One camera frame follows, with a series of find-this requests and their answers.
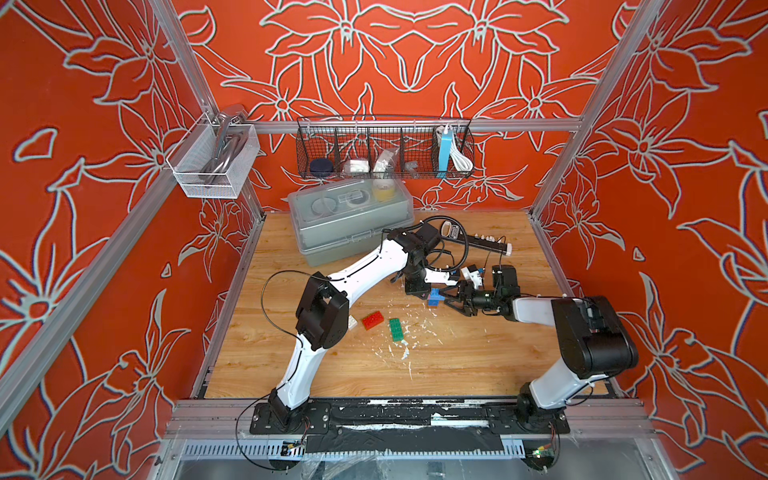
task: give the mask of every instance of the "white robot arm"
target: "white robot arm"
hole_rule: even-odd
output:
[[[270,394],[270,409],[282,427],[290,430],[300,423],[317,369],[328,349],[346,333],[349,308],[364,292],[396,272],[405,275],[406,293],[422,299],[428,296],[431,282],[450,281],[447,272],[428,268],[426,257],[439,241],[439,232],[428,223],[416,232],[396,229],[353,265],[329,276],[318,272],[310,277],[296,310],[293,354],[282,381]],[[561,358],[543,376],[523,385],[516,409],[521,423],[549,421],[585,386],[637,364],[637,350],[604,297],[521,296],[514,267],[497,267],[493,291],[478,290],[463,280],[441,294],[447,305],[467,316],[481,308],[512,321],[557,330]],[[451,295],[449,289],[457,289],[458,294]]]
[[[407,260],[408,254],[403,251],[402,246],[388,239],[382,242],[381,248],[365,255],[344,270],[332,273],[328,279],[335,288],[346,293],[346,309],[349,312],[349,308],[361,295],[389,275],[402,270]],[[277,389],[278,398],[289,410],[301,406],[310,397],[312,380],[328,348],[331,347],[321,346],[313,349],[307,335],[298,334],[288,369],[280,382],[281,387]]]

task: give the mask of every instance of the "wire basket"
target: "wire basket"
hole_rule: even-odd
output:
[[[248,140],[225,172],[202,172],[214,154],[216,143],[216,136],[210,125],[206,125],[205,131],[197,137],[179,163],[171,165],[176,181],[188,197],[237,198],[240,195],[260,147],[253,125],[230,125],[228,132],[242,130],[248,130]]]
[[[296,162],[302,178],[462,178],[475,169],[470,119],[377,115],[373,120],[351,115],[301,117],[297,123]],[[453,159],[445,170],[439,169],[437,128],[442,125],[454,131],[456,147],[472,163],[469,170],[459,171]],[[390,148],[397,148],[394,170],[374,172],[379,155]],[[312,171],[311,163],[323,158],[333,164],[333,172]],[[345,171],[345,162],[353,159],[367,161],[368,172]]]

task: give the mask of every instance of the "white cable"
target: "white cable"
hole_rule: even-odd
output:
[[[458,151],[458,147],[456,147],[456,137],[454,136],[453,130],[449,125],[444,127],[437,127],[437,130],[435,131],[435,136],[437,136],[437,144],[440,145],[442,142],[443,131],[448,131],[451,135],[451,150],[449,153],[451,155],[451,159],[453,160],[453,165],[456,167],[456,170],[460,172],[470,171],[474,165],[472,164],[471,160],[462,154],[462,152]]]

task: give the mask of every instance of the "black mounting plate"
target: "black mounting plate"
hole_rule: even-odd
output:
[[[307,431],[307,435],[324,435],[328,433],[330,410],[330,403],[313,402],[310,400],[310,403],[306,404],[303,416],[307,417],[310,421],[310,429]],[[268,403],[260,403],[256,405],[253,411],[250,433],[251,435],[303,434],[304,422],[300,422],[292,432],[284,432],[277,417],[272,414],[270,405]]]

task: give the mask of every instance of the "orange wall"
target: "orange wall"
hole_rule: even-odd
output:
[[[371,112],[577,117],[637,3],[174,0],[219,105],[281,121]],[[476,136],[478,170],[468,179],[408,182],[415,206],[530,206],[567,134],[503,137]],[[288,193],[319,180],[296,177],[290,135],[264,135],[261,144],[251,181],[263,205],[284,210]]]
[[[542,223],[683,478],[768,476],[768,5],[668,2]]]
[[[98,3],[0,10],[0,373],[200,116],[148,6]]]
[[[0,5],[3,372],[200,109],[145,0]],[[252,224],[174,190],[0,439],[0,477],[146,475]]]
[[[244,202],[176,187],[0,442],[0,473],[144,478],[252,225]]]

